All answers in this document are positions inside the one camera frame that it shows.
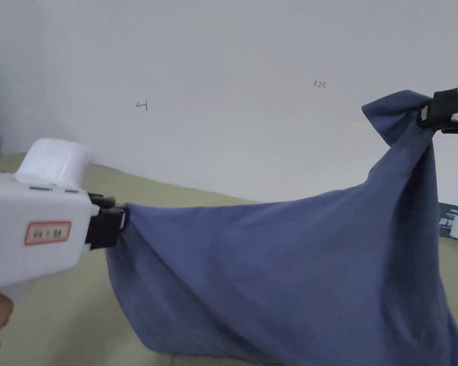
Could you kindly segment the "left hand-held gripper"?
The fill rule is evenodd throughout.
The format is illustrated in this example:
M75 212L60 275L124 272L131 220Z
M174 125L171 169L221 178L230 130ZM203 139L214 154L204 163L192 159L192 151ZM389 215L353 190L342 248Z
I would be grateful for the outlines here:
M121 237L128 207L82 187L90 154L83 144L43 138L17 172L0 173L0 293L12 301L33 281L75 267L85 244L108 249Z

